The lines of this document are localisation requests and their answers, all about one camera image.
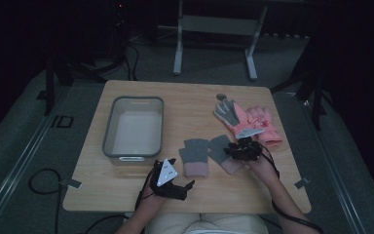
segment gray carpet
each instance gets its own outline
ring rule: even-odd
[[[144,41],[141,44],[140,38],[132,42],[139,53],[136,77],[141,81],[272,88],[288,78],[307,41],[297,38],[261,38],[254,56],[259,75],[255,82],[247,78],[243,50],[239,47],[228,49],[191,41],[184,48],[181,75],[173,76],[173,37],[166,37],[158,45],[144,44]],[[128,50],[131,64],[135,63],[135,55],[134,50]],[[121,67],[105,75],[105,78],[126,80],[127,75],[127,69]],[[51,117],[42,115],[44,102],[35,99],[38,92],[44,89],[44,84],[43,76],[34,79],[0,125],[0,185],[22,155],[34,131],[46,120],[53,121],[49,119]],[[57,170],[62,178],[72,175],[102,87],[92,81],[79,79],[67,89],[54,116],[74,117],[73,125],[70,129],[46,128],[18,186],[0,214],[0,233],[54,233],[56,194],[35,194],[27,183],[32,175],[43,168]],[[310,181],[306,185],[313,207],[308,214],[309,218],[320,225],[325,233],[374,233],[374,183],[360,159],[355,143],[337,113],[326,103],[323,105],[328,114],[320,117],[322,131],[316,131],[309,119],[309,106],[300,103],[292,95],[296,89],[297,84],[275,94],[274,99],[301,176]],[[349,192],[350,201],[359,216],[359,228],[352,225],[350,211],[346,211],[343,206],[346,200],[340,194],[341,184],[332,179],[333,175],[327,167],[329,162],[335,165],[337,178]],[[37,188],[56,189],[54,174],[43,173],[34,181]],[[83,233],[97,220],[108,215],[112,214],[71,213],[61,208],[59,233]],[[273,215],[266,217],[277,221]],[[117,217],[108,219],[91,233],[112,233],[121,222],[122,219]],[[268,227],[270,233],[281,233],[271,224]]]

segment wooden table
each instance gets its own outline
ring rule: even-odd
[[[179,84],[141,81],[109,81],[99,100],[87,138],[85,140],[73,179],[83,183],[80,189],[68,188],[63,207],[81,212],[132,212],[138,192],[152,166],[114,166],[102,152],[102,142],[114,98],[119,96],[157,96],[164,100],[163,149],[159,160],[176,158],[173,165],[179,176],[173,181],[184,186],[192,180],[183,175],[178,149],[184,139],[212,139],[231,132],[213,114],[218,103],[217,94],[225,94],[243,108],[268,106],[274,124],[283,138],[280,146],[272,148],[272,155],[280,179],[301,208],[311,209],[305,188],[294,183],[301,179],[281,119],[272,95],[266,88]],[[249,169],[234,175],[226,174],[218,164],[208,158],[209,177],[195,178],[194,187],[185,201],[169,199],[164,213],[273,213],[271,197],[266,187]]]

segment pink glove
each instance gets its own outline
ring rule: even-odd
[[[217,104],[214,115],[221,120],[236,136],[243,129],[251,129],[253,124],[248,122],[248,114],[233,100],[222,99]]]
[[[259,139],[265,141],[268,146],[276,146],[281,143],[281,136],[272,124],[272,113],[268,107],[252,107],[247,110],[247,119],[252,128],[263,128],[265,132],[259,134]]]

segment tape strip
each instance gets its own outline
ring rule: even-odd
[[[305,177],[303,177],[302,179],[300,179],[299,181],[297,181],[294,186],[297,187],[297,189],[300,189],[301,187],[305,186],[305,185],[308,185],[310,183],[310,181],[308,179],[306,179]]]
[[[72,178],[67,178],[62,181],[61,185],[64,187],[73,187],[76,189],[80,189],[83,183]]]

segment black device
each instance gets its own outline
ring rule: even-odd
[[[262,155],[263,147],[251,136],[238,139],[237,143],[229,143],[229,148],[224,148],[227,155],[240,161],[256,161]]]
[[[168,160],[170,164],[174,164],[175,159]],[[142,190],[139,191],[138,198],[135,203],[135,209],[138,208],[139,203],[142,199],[152,195],[147,195],[146,197],[143,197],[143,191],[147,185],[148,179],[150,179],[150,187],[153,190],[153,194],[159,195],[161,197],[165,198],[172,198],[177,200],[184,201],[187,198],[187,191],[193,188],[193,184],[195,183],[194,180],[187,183],[184,187],[178,186],[172,183],[172,179],[164,183],[163,185],[159,186],[158,181],[160,178],[160,173],[162,171],[164,162],[160,162],[156,160],[154,163],[154,168],[151,170],[151,172],[148,174],[147,178],[145,179],[144,186],[142,187]]]

